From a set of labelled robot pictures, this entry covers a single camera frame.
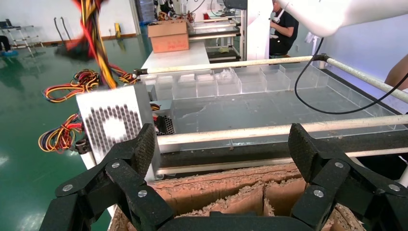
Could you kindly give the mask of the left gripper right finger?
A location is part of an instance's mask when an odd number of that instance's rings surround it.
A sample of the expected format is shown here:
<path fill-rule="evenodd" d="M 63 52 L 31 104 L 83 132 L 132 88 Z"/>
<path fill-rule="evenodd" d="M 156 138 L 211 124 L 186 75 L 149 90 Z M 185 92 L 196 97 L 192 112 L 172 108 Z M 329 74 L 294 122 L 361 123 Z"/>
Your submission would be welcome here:
<path fill-rule="evenodd" d="M 340 148 L 312 138 L 299 123 L 290 128 L 290 155 L 308 184 L 291 216 L 312 230 L 323 228 L 337 204 L 371 231 L 408 228 L 408 191 L 400 183 L 353 162 Z"/>

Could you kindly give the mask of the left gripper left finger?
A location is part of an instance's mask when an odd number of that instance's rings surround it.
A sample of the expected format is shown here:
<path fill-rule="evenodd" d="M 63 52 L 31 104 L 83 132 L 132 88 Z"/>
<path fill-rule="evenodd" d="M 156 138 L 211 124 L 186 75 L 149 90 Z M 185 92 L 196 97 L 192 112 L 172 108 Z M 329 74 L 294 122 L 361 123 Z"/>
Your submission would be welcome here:
<path fill-rule="evenodd" d="M 173 210 L 145 181 L 156 133 L 143 125 L 136 138 L 115 144 L 102 162 L 55 190 L 40 229 L 89 231 L 101 214 L 117 205 L 139 231 L 157 231 L 173 219 Z"/>

